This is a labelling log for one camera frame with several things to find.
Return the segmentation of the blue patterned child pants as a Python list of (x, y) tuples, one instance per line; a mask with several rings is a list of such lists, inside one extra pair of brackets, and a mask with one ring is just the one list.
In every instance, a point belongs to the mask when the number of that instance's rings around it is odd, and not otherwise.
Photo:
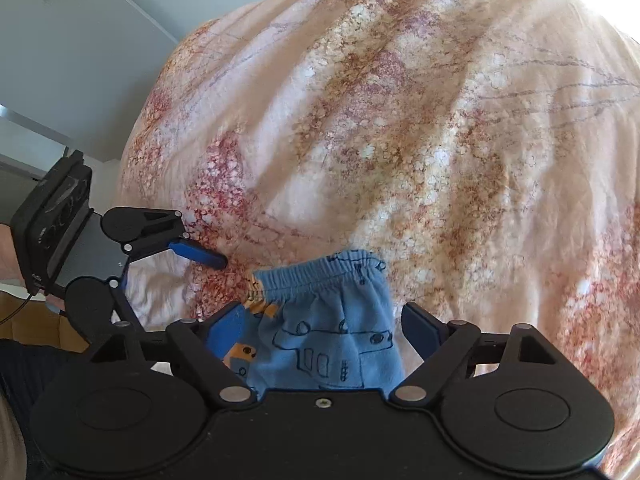
[(224, 362), (257, 393), (390, 392), (405, 374), (385, 270), (357, 249), (250, 274), (244, 333)]

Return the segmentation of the grey wardrobe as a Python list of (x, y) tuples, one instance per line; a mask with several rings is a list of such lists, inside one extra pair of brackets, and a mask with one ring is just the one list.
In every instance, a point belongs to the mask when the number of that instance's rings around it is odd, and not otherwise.
[(1, 219), (82, 151), (111, 206), (122, 151), (176, 40), (131, 0), (1, 0)]

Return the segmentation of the pink floral duvet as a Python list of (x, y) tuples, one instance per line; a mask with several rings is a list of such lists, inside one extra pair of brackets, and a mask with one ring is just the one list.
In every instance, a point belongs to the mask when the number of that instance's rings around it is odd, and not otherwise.
[(639, 474), (639, 27), (578, 0), (265, 0), (175, 48), (122, 155), (119, 206), (177, 208), (215, 272), (137, 262), (145, 327), (346, 248), (396, 304), (537, 326), (610, 401)]

